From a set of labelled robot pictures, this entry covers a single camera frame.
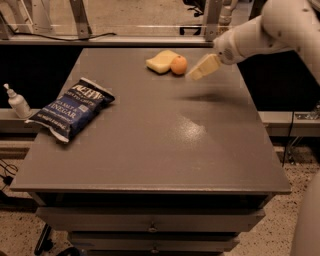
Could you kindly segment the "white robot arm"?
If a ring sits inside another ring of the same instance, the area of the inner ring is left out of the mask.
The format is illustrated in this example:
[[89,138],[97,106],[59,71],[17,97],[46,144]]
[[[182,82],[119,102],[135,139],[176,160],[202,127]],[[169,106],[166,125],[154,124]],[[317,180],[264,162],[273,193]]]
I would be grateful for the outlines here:
[[[236,26],[213,41],[187,76],[198,80],[257,54],[293,50],[320,84],[319,0],[267,0],[261,15]],[[320,172],[304,194],[290,256],[320,256]]]

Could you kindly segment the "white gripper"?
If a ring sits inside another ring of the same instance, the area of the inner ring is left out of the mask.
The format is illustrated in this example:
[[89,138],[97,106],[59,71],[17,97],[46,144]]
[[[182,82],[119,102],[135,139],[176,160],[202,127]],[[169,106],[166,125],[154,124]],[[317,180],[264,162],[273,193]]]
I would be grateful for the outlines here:
[[213,49],[217,55],[204,55],[187,73],[186,77],[188,79],[196,81],[214,73],[220,68],[221,62],[226,65],[232,65],[245,60],[238,50],[234,29],[230,29],[215,38],[213,40]]

